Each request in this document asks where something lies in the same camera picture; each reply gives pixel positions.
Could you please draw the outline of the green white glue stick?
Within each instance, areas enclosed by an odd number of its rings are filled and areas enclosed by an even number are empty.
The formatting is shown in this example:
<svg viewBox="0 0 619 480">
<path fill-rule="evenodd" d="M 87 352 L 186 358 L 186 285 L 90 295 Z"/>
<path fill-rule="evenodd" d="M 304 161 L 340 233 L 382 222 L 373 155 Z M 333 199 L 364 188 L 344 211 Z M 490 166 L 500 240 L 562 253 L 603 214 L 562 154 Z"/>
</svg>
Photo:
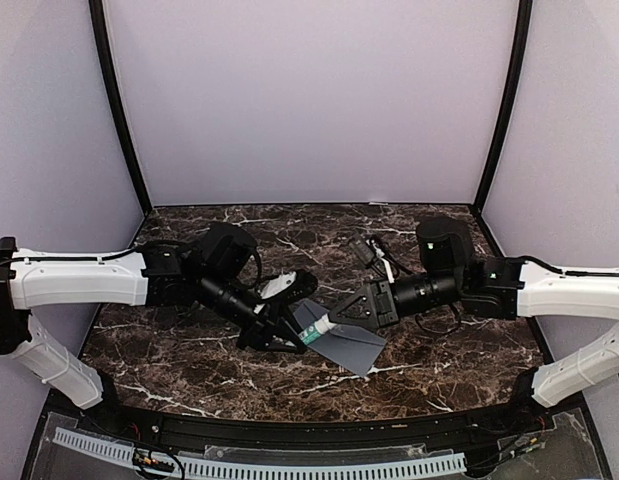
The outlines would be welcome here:
<svg viewBox="0 0 619 480">
<path fill-rule="evenodd" d="M 300 334 L 299 339 L 304 345 L 310 345 L 317 339 L 330 332 L 336 327 L 336 324 L 329 320 L 327 314 L 314 321 L 306 327 Z"/>
</svg>

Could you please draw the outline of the black left frame post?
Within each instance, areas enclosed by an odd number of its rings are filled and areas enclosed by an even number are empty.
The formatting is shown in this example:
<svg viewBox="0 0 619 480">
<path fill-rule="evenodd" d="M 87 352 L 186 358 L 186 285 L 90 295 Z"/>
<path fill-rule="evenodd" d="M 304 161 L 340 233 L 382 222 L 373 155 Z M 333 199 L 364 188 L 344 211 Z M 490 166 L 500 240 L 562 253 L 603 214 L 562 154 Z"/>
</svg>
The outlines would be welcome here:
<svg viewBox="0 0 619 480">
<path fill-rule="evenodd" d="M 147 216 L 153 210 L 153 205 L 141 172 L 123 105 L 108 34 L 105 4 L 101 0 L 89 0 L 88 6 L 101 76 L 116 135 L 135 197 L 143 215 Z"/>
</svg>

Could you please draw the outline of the black front table rail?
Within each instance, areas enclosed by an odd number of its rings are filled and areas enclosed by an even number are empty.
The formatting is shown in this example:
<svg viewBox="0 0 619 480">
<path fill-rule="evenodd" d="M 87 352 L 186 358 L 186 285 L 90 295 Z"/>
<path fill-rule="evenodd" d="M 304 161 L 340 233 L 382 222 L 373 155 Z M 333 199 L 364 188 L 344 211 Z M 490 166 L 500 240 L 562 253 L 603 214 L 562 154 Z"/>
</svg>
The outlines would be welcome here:
<svg viewBox="0 0 619 480">
<path fill-rule="evenodd" d="M 423 444 L 430 449 L 490 448 L 503 438 L 545 430 L 551 423 L 508 405 L 428 417 L 351 422 L 264 422 L 160 413 L 105 403 L 82 413 L 95 428 L 149 445 L 201 450 L 245 448 L 372 448 Z"/>
</svg>

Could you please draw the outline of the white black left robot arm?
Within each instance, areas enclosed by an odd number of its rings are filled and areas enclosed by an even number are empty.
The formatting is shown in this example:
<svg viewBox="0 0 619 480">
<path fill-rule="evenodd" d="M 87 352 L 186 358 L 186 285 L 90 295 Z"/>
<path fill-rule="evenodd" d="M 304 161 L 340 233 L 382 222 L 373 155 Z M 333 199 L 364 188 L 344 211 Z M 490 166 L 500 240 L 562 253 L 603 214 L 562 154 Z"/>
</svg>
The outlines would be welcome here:
<svg viewBox="0 0 619 480">
<path fill-rule="evenodd" d="M 90 410 L 109 436 L 130 427 L 112 382 L 78 360 L 35 318 L 35 307 L 121 304 L 189 307 L 199 304 L 240 329 L 241 349 L 302 354 L 306 347 L 291 305 L 307 298 L 317 280 L 306 270 L 255 279 L 239 276 L 260 263 L 258 244 L 244 229 L 214 222 L 191 241 L 154 240 L 112 253 L 48 253 L 0 239 L 0 356 L 28 368 L 42 383 Z"/>
</svg>

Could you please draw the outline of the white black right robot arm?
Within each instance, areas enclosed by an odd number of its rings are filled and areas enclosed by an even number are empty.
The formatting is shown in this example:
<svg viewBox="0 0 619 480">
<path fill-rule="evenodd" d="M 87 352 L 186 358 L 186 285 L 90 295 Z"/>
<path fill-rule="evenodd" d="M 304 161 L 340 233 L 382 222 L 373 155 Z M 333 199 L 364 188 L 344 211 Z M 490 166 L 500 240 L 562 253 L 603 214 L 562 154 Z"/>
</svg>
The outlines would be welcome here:
<svg viewBox="0 0 619 480">
<path fill-rule="evenodd" d="M 532 256 L 479 260 L 467 225 L 445 216 L 421 222 L 416 238 L 422 273 L 366 282 L 329 311 L 329 320 L 374 332 L 460 303 L 466 313 L 488 319 L 570 316 L 613 321 L 608 332 L 588 345 L 517 377 L 511 403 L 499 413 L 500 426 L 510 434 L 534 422 L 538 408 L 619 378 L 619 267 L 557 267 Z"/>
</svg>

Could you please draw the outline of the black right frame post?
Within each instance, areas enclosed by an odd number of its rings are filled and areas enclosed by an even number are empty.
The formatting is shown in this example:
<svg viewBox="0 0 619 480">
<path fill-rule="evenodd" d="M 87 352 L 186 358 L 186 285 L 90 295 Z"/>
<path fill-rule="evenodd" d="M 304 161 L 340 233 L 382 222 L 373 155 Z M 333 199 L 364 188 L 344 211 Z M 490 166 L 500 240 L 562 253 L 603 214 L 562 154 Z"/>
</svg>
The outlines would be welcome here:
<svg viewBox="0 0 619 480">
<path fill-rule="evenodd" d="M 520 0 L 518 2 L 510 58 L 498 115 L 478 189 L 472 203 L 472 211 L 476 217 L 481 217 L 483 214 L 504 148 L 523 69 L 532 9 L 532 0 Z"/>
</svg>

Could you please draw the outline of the blue-grey envelope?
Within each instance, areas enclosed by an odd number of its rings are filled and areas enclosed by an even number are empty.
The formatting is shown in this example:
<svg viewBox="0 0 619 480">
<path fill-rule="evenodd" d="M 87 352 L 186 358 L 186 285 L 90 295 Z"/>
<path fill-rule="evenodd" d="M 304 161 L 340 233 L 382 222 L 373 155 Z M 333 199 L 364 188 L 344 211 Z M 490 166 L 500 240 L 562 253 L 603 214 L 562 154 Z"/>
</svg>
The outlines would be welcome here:
<svg viewBox="0 0 619 480">
<path fill-rule="evenodd" d="M 328 310 L 312 300 L 303 301 L 294 312 L 302 331 Z M 386 345 L 386 340 L 361 327 L 336 327 L 310 345 L 309 349 L 359 377 L 365 377 Z"/>
</svg>

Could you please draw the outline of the black frame post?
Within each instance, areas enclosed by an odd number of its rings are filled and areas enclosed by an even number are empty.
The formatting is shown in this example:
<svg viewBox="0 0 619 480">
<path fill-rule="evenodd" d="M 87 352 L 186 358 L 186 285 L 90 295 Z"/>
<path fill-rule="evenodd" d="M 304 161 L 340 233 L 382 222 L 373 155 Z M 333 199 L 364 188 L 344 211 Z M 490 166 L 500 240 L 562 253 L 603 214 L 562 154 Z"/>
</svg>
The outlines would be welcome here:
<svg viewBox="0 0 619 480">
<path fill-rule="evenodd" d="M 498 115 L 478 189 L 472 203 L 472 211 L 476 217 L 481 217 L 483 214 L 504 148 L 523 69 L 532 9 L 532 0 L 520 0 L 518 2 L 510 58 Z"/>
<path fill-rule="evenodd" d="M 141 172 L 123 105 L 108 34 L 105 4 L 101 0 L 89 0 L 88 6 L 101 76 L 116 135 L 135 197 L 143 215 L 147 216 L 153 210 L 153 205 Z"/>
</svg>

